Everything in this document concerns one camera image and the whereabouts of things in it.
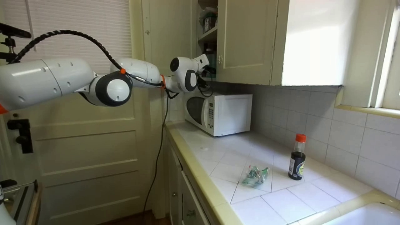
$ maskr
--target white tile countertop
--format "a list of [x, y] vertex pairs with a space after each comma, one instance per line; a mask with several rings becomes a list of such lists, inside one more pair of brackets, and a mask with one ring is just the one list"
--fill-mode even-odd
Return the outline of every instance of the white tile countertop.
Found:
[[[292, 180], [287, 175], [291, 149], [256, 133], [211, 137], [188, 122], [174, 126], [245, 225], [300, 224], [373, 190], [310, 157], [303, 179]], [[249, 165], [270, 168], [264, 184], [242, 185]]]

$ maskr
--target window blinds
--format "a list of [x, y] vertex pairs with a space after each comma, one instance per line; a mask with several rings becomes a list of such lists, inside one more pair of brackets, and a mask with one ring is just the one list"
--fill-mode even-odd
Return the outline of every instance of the window blinds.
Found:
[[[52, 30], [77, 30], [102, 43], [114, 58], [132, 57], [128, 0], [3, 0], [2, 6], [5, 23], [32, 31], [33, 37]], [[16, 53], [31, 41], [15, 40]], [[40, 42], [22, 61], [54, 57], [82, 58], [99, 74], [110, 69], [109, 60], [96, 45], [68, 34]]]

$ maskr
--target white sink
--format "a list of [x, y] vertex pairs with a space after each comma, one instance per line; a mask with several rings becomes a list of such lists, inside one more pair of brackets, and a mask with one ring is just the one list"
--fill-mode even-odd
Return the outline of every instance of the white sink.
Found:
[[324, 225], [400, 225], [400, 211], [381, 203], [371, 203]]

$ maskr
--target soy sauce bottle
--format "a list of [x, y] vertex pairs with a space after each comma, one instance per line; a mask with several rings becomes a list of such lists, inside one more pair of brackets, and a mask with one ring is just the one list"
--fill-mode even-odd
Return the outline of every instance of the soy sauce bottle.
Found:
[[306, 139], [305, 135], [296, 134], [296, 142], [290, 156], [288, 173], [293, 180], [301, 180], [303, 178], [304, 162], [306, 161], [306, 154], [304, 153]]

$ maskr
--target microwave control panel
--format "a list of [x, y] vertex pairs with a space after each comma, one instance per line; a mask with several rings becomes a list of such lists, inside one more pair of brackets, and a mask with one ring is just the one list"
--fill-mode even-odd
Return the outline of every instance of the microwave control panel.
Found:
[[214, 103], [208, 103], [208, 128], [214, 130]]

